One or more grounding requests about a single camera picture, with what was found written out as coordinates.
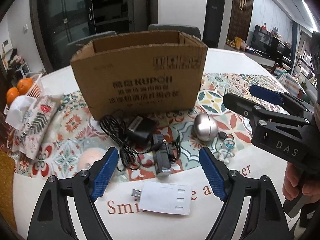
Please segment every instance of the white card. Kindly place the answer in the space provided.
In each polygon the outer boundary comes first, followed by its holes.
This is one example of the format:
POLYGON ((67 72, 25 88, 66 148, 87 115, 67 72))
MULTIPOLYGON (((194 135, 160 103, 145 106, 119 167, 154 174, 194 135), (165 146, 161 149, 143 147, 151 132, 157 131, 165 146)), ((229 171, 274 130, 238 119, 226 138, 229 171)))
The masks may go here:
POLYGON ((191 206, 191 186, 146 181, 140 197, 143 210, 188 215, 191 206))

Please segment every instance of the finger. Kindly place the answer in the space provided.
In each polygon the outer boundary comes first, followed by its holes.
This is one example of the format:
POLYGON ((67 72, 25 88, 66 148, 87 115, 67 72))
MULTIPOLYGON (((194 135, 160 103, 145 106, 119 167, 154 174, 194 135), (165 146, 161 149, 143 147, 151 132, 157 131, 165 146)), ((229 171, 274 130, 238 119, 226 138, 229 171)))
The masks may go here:
POLYGON ((284 187, 284 184, 282 186, 282 193, 284 195, 284 197, 287 199, 287 200, 293 200, 293 198, 291 197, 291 195, 287 192, 287 190, 285 189, 284 187))
POLYGON ((284 187, 292 198, 296 198, 299 195, 299 189, 293 187, 287 177, 284 178, 284 187))
POLYGON ((320 200, 320 195, 313 195, 309 201, 309 203, 316 203, 320 200))
POLYGON ((293 187, 296 187, 298 185, 299 177, 297 174, 297 170, 292 163, 288 163, 287 168, 285 170, 285 175, 293 187))
POLYGON ((302 193, 307 196, 320 194, 320 181, 310 180, 302 187, 302 193))

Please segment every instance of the white basket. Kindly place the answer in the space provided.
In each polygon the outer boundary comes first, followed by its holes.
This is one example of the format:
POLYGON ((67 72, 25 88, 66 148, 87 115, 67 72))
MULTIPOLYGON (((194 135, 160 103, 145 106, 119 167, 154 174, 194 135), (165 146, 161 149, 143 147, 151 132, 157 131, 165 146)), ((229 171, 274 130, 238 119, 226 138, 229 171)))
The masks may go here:
MULTIPOLYGON (((33 80, 33 85, 29 89, 29 91, 26 93, 26 96, 29 96, 32 98, 39 98, 39 97, 43 96, 44 89, 43 89, 43 85, 41 82, 41 77, 42 77, 42 73, 35 74, 31 77, 31 79, 33 80)), ((7 105, 5 106, 3 113, 5 115, 7 115, 9 113, 9 107, 7 105)))

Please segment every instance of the silver egg-shaped object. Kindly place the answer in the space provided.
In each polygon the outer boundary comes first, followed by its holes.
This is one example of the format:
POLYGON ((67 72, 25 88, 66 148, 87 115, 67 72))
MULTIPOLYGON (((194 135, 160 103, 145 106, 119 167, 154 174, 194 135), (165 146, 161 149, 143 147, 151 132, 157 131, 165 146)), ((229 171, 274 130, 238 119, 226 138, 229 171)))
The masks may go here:
POLYGON ((200 141, 212 141, 219 132, 216 120, 208 114, 198 114, 195 118, 193 131, 200 141))

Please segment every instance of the orange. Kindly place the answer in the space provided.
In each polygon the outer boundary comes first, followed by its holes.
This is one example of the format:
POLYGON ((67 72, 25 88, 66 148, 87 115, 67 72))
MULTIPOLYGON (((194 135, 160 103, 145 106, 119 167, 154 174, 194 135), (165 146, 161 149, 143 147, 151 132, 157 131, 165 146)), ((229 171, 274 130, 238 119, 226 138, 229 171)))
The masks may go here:
POLYGON ((10 106, 13 100, 15 100, 15 98, 19 95, 20 94, 17 88, 10 88, 7 91, 7 105, 10 106))
POLYGON ((32 87, 32 85, 33 85, 32 78, 25 78, 25 79, 19 80, 17 84, 19 94, 25 95, 29 91, 29 89, 32 87))

